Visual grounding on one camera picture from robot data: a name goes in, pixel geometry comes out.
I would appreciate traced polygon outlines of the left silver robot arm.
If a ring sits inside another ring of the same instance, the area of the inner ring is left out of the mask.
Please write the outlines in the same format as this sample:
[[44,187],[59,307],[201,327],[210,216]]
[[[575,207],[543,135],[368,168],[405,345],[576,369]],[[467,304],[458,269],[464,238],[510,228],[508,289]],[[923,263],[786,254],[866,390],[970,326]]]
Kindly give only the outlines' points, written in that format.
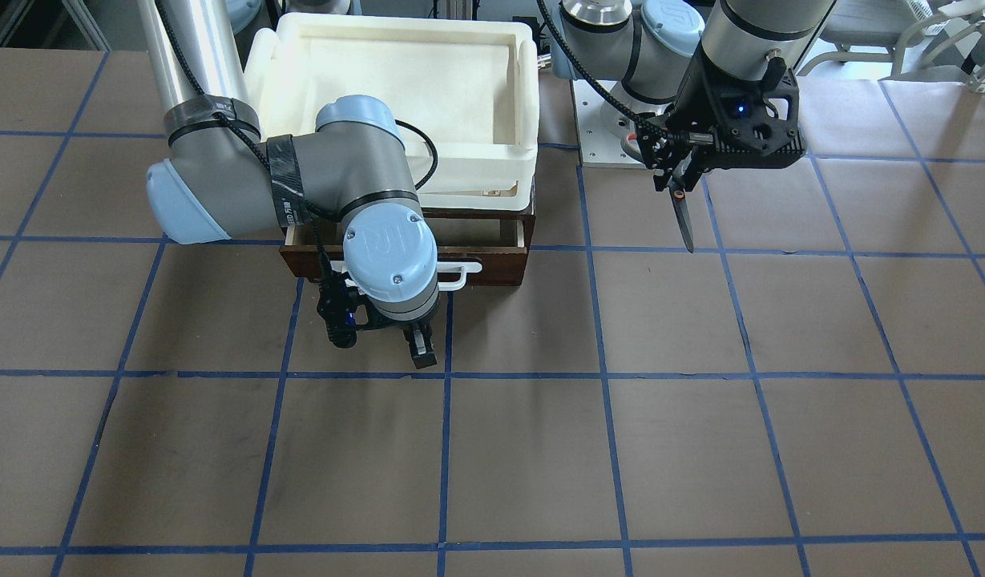
[[555,73],[587,81],[621,143],[679,200],[715,169],[806,151],[795,65],[832,1],[540,2]]

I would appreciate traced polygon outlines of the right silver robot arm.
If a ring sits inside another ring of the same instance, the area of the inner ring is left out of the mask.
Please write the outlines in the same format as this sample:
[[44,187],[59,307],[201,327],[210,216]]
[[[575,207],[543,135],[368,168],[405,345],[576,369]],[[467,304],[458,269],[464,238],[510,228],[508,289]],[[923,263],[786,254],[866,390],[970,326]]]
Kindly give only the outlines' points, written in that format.
[[342,96],[315,131],[265,136],[221,1],[138,4],[165,109],[170,155],[147,170],[166,237],[210,244],[272,226],[343,226],[343,271],[317,249],[317,313],[345,349],[357,333],[400,326],[412,362],[436,365],[438,246],[386,103]]

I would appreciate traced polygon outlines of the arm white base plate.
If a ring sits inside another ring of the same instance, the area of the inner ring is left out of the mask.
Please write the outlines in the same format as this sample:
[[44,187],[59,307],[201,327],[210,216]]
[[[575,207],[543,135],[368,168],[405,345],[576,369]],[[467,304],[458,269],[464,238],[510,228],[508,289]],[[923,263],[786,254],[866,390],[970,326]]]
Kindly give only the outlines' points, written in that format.
[[623,147],[632,122],[605,103],[587,81],[571,81],[574,120],[585,167],[637,169],[643,162]]

